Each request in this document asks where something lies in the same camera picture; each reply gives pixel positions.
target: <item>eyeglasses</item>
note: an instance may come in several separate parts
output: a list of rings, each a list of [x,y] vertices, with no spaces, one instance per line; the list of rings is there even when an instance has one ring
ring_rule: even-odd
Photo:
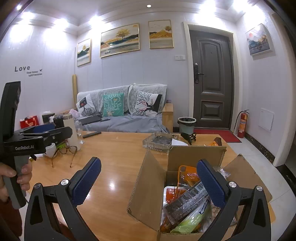
[[[60,153],[62,154],[66,154],[68,152],[68,150],[73,153],[73,158],[71,160],[71,163],[70,163],[70,167],[72,167],[72,162],[74,160],[74,156],[76,155],[77,153],[77,146],[69,146],[69,147],[60,147],[60,148],[57,148],[57,150],[55,151],[54,155],[52,156],[52,167],[54,167],[54,162],[53,162],[53,159],[54,157],[56,156],[57,154],[57,151],[59,151]]]

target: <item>landscape painting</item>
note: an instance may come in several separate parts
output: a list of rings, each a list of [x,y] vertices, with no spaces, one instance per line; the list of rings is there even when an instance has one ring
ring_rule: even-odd
[[[77,66],[91,61],[91,39],[78,43],[77,46]]]
[[[102,33],[100,57],[140,50],[139,24],[134,23]]]
[[[251,55],[271,50],[265,26],[262,23],[248,31],[246,35]]]
[[[173,48],[173,33],[170,20],[149,21],[149,43],[151,49]]]

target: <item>door panel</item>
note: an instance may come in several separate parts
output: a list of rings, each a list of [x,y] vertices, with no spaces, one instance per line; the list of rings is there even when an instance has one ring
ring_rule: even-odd
[[[190,30],[190,39],[195,66],[193,117],[197,120],[196,127],[229,129],[234,91],[229,38]]]

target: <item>red bag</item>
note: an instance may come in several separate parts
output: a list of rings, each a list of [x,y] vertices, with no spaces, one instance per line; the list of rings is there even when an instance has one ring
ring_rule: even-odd
[[[38,121],[38,118],[36,115],[31,116],[29,119],[20,121],[21,129],[26,128],[26,127],[30,127],[30,126],[38,126],[38,125],[39,125],[39,121]]]

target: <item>white cup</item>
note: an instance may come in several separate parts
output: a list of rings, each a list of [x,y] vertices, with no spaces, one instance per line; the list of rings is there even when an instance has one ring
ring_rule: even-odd
[[[46,148],[45,155],[48,156],[49,158],[52,158],[54,156],[54,153],[57,150],[57,147],[55,146],[55,143],[52,143],[50,146],[47,146]]]

